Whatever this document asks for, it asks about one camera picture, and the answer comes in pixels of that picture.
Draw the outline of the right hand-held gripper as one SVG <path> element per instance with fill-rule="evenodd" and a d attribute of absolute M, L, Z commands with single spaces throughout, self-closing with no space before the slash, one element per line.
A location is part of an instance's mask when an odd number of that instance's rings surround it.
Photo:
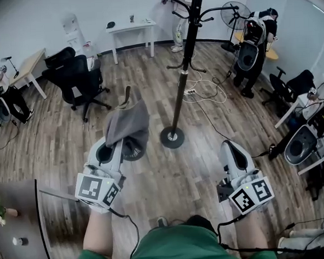
<path fill-rule="evenodd" d="M 231 140 L 223 141 L 220 149 L 226 174 L 217 185 L 220 202 L 229 200 L 241 214 L 248 214 L 274 198 L 268 177 L 255 167 L 248 151 Z"/>

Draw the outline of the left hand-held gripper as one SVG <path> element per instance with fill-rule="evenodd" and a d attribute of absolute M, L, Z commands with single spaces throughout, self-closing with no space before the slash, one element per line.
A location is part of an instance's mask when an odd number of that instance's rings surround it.
<path fill-rule="evenodd" d="M 83 172 L 77 176 L 75 197 L 95 211 L 111 210 L 123 188 L 122 147 L 122 140 L 107 147 L 102 137 L 91 147 Z"/>

